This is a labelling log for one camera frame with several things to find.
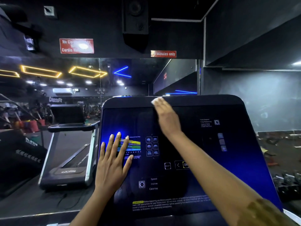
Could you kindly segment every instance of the treadmill display panel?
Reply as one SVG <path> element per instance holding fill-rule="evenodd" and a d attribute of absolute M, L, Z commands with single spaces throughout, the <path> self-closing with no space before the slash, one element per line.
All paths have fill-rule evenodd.
<path fill-rule="evenodd" d="M 282 210 L 243 105 L 174 107 L 182 131 L 214 160 Z M 131 218 L 216 210 L 187 164 L 160 130 L 154 108 L 103 110 L 101 140 L 129 135 L 132 166 L 115 193 L 115 213 Z"/>

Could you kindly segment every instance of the hand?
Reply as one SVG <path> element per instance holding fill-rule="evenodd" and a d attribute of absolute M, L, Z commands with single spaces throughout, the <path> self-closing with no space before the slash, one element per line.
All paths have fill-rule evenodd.
<path fill-rule="evenodd" d="M 162 97 L 152 100 L 159 117 L 159 124 L 163 134 L 170 140 L 182 133 L 178 115 Z"/>
<path fill-rule="evenodd" d="M 102 142 L 100 147 L 100 156 L 96 171 L 94 192 L 99 192 L 102 196 L 107 197 L 108 200 L 115 193 L 115 191 L 119 189 L 122 182 L 126 178 L 133 159 L 133 155 L 130 155 L 126 160 L 126 164 L 122 168 L 122 160 L 126 151 L 126 147 L 129 143 L 129 136 L 125 138 L 120 152 L 116 157 L 120 137 L 120 132 L 117 133 L 115 141 L 114 135 L 112 134 L 110 136 L 106 153 L 104 153 L 104 142 Z"/>

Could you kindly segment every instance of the yellow led light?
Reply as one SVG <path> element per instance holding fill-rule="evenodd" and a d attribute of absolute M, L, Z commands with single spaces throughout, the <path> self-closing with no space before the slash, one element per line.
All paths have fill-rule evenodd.
<path fill-rule="evenodd" d="M 90 72 L 95 72 L 97 73 L 97 75 L 95 76 L 92 76 L 92 75 L 85 75 L 85 74 L 79 74 L 79 73 L 74 73 L 74 71 L 76 69 L 81 69 L 81 70 L 87 70 L 87 71 L 90 71 Z M 88 77 L 88 78 L 96 78 L 96 77 L 103 77 L 105 75 L 107 75 L 108 73 L 107 72 L 104 72 L 104 71 L 100 71 L 100 70 L 92 70 L 92 69 L 88 69 L 88 68 L 84 68 L 84 67 L 77 67 L 77 66 L 73 66 L 70 70 L 69 70 L 69 73 L 70 74 L 74 74 L 74 75 L 78 75 L 78 76 L 83 76 L 83 77 Z"/>
<path fill-rule="evenodd" d="M 9 71 L 9 70 L 0 70 L 0 75 L 1 76 L 7 76 L 7 77 L 20 78 L 20 75 L 17 72 L 15 72 L 15 71 Z"/>
<path fill-rule="evenodd" d="M 39 75 L 43 77 L 50 77 L 50 78 L 58 78 L 59 76 L 62 75 L 62 72 L 55 71 L 55 70 L 47 70 L 47 69 L 42 69 L 42 68 L 37 68 L 37 67 L 29 67 L 29 66 L 24 66 L 21 65 L 21 71 L 25 74 L 33 74 L 33 75 Z M 41 74 L 41 73 L 34 73 L 34 72 L 29 72 L 28 69 L 34 69 L 34 70 L 42 70 L 46 72 L 52 72 L 52 73 L 57 73 L 56 75 L 47 75 L 47 74 Z"/>

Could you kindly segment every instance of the red sign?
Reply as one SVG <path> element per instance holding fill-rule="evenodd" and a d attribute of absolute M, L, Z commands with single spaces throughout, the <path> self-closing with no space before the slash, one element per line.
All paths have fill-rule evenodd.
<path fill-rule="evenodd" d="M 60 39 L 61 54 L 94 54 L 93 39 Z"/>
<path fill-rule="evenodd" d="M 177 51 L 150 51 L 151 57 L 176 58 Z"/>

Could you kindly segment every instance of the air conditioner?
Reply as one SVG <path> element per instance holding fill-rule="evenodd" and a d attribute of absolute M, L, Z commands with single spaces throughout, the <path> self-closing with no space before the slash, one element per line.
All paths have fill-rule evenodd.
<path fill-rule="evenodd" d="M 72 89 L 71 88 L 53 88 L 52 91 L 55 94 L 60 94 L 60 93 L 64 93 L 64 94 L 72 94 Z"/>

